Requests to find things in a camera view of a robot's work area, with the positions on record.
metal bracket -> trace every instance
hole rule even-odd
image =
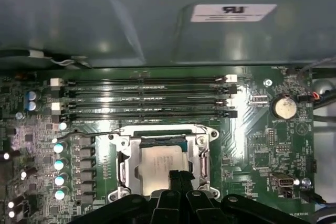
[[[167,131],[188,130],[189,134],[167,135]],[[165,135],[155,136],[134,136],[135,132],[157,132],[164,131]],[[209,161],[209,143],[219,137],[219,132],[213,128],[200,124],[170,124],[170,125],[129,125],[113,131],[108,136],[110,143],[116,146],[117,152],[122,153],[125,158],[117,158],[117,177],[119,181],[118,190],[108,195],[115,199],[131,194],[141,195],[141,181],[135,176],[135,169],[141,163],[140,144],[144,139],[151,138],[172,138],[180,137],[187,143],[187,159],[192,164],[192,171],[195,179],[192,181],[195,190],[201,189],[211,191],[210,188],[210,161]],[[215,198],[220,197],[218,190],[214,189]]]

screw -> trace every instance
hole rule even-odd
[[[265,79],[265,80],[264,80],[264,86],[265,86],[266,88],[271,87],[272,84],[273,84],[272,80],[270,80],[270,79]]]
[[[197,144],[200,145],[200,146],[203,146],[205,145],[205,138],[200,136],[198,139],[197,139]]]
[[[233,197],[233,196],[228,197],[228,200],[231,201],[231,202],[237,202],[238,201],[238,199],[236,197]]]
[[[306,186],[306,187],[311,186],[311,180],[309,178],[303,178],[301,183],[303,186]]]
[[[199,191],[193,191],[191,194],[196,197],[201,195]]]
[[[123,191],[122,193],[121,193],[121,197],[123,198],[123,197],[126,197],[127,195],[129,195],[130,193],[128,192],[128,191]]]

screw hole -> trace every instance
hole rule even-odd
[[[116,200],[116,196],[115,195],[111,195],[110,196],[110,201],[115,201]]]

silver screw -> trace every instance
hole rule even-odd
[[[311,186],[311,180],[309,178],[303,178],[301,183],[303,186]]]
[[[130,195],[130,192],[129,191],[123,191],[122,193],[121,193],[121,197],[123,198],[123,197],[126,197],[127,195]]]
[[[272,84],[273,84],[272,80],[270,80],[270,79],[265,79],[265,80],[264,80],[264,86],[265,86],[266,88],[271,87]]]
[[[200,146],[204,146],[205,145],[205,138],[203,136],[200,136],[197,140],[196,140],[197,144]]]
[[[231,201],[231,202],[237,202],[238,201],[238,199],[236,197],[233,197],[233,196],[230,196],[228,198],[228,200]]]
[[[201,195],[199,191],[193,191],[191,194],[196,197]]]
[[[25,115],[23,115],[22,112],[17,112],[15,114],[15,119],[17,119],[17,120],[22,120],[24,117],[25,117]]]

microchip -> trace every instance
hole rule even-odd
[[[29,185],[29,191],[36,191],[37,185],[36,184],[30,184]]]
[[[46,165],[51,164],[51,163],[52,163],[51,157],[44,157],[44,158],[42,159],[42,163],[43,163],[43,164],[46,164]]]
[[[91,157],[92,156],[92,148],[82,148],[79,151],[80,157]]]
[[[229,165],[230,164],[230,159],[229,158],[223,158],[222,159],[222,165]]]
[[[52,206],[49,208],[49,212],[51,215],[57,215],[59,212],[59,207],[58,206]]]
[[[94,139],[90,137],[82,137],[79,139],[80,145],[85,146],[85,145],[91,145],[94,143]]]
[[[93,195],[82,195],[82,204],[92,204]]]
[[[269,153],[257,152],[254,154],[255,168],[268,168],[269,167]]]
[[[85,180],[93,180],[93,173],[91,171],[85,171],[85,172],[81,172],[80,173],[80,179],[82,181],[85,181]]]
[[[7,136],[15,136],[17,133],[15,128],[7,128],[6,129],[6,134]]]
[[[51,116],[51,122],[52,123],[59,123],[61,121],[61,118],[59,115],[52,115]]]
[[[44,108],[43,115],[51,115],[51,108]]]
[[[92,168],[92,161],[91,160],[81,160],[80,161],[80,168],[81,169],[90,169],[90,168]]]
[[[80,190],[82,193],[87,193],[89,191],[93,191],[93,184],[81,184]]]
[[[32,134],[25,135],[25,141],[26,142],[32,142],[33,141],[33,135]]]

